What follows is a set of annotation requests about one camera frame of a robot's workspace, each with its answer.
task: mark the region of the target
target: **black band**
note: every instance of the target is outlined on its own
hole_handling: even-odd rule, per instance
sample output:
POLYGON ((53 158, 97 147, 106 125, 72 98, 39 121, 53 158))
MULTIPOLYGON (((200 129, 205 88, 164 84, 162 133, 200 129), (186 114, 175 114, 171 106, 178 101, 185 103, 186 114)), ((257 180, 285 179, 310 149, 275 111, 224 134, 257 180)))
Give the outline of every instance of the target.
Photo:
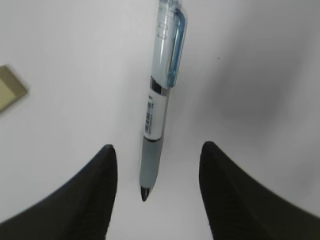
POLYGON ((162 86, 160 86, 152 76, 150 80, 150 88, 159 95, 165 97, 168 95, 168 89, 165 89, 162 86))

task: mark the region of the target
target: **gray rubber grip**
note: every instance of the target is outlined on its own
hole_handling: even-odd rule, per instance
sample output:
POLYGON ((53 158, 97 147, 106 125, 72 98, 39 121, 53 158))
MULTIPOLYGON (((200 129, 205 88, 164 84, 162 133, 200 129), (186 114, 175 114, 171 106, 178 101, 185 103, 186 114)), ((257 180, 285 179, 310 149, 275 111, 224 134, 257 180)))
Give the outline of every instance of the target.
POLYGON ((143 188, 152 189, 156 183, 163 143, 163 135, 156 142, 143 138, 140 169, 140 186, 143 188))

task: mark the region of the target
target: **barcode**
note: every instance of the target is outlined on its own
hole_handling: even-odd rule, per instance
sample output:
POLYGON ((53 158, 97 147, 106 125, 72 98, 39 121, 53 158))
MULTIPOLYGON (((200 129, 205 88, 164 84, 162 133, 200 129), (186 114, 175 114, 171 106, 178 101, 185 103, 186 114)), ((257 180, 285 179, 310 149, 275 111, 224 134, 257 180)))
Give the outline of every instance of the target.
POLYGON ((152 125, 152 109, 154 104, 148 101, 147 110, 146 110, 146 118, 145 118, 145 127, 144 130, 147 134, 151 134, 151 125, 152 125))

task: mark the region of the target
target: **ballpoint pen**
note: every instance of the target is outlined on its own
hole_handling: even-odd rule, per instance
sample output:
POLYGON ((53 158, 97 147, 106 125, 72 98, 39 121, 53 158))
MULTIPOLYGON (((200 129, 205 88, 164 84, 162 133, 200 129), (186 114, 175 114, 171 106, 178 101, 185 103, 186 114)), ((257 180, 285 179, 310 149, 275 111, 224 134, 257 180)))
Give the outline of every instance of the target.
POLYGON ((139 179, 143 201, 158 176, 169 94, 176 84, 186 26, 179 0, 159 0, 139 179))

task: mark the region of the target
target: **pen clip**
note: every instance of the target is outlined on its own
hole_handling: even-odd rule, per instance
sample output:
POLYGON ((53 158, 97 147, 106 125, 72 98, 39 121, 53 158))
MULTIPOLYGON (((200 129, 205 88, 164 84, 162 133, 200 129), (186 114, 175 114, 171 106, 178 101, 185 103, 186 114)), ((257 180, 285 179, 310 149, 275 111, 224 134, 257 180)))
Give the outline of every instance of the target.
POLYGON ((174 17, 177 18, 177 28, 172 48, 172 55, 169 64, 167 86, 173 88, 176 85, 177 75, 179 71, 179 65, 181 60, 181 53, 185 40, 186 32, 186 18, 179 8, 176 8, 174 17))

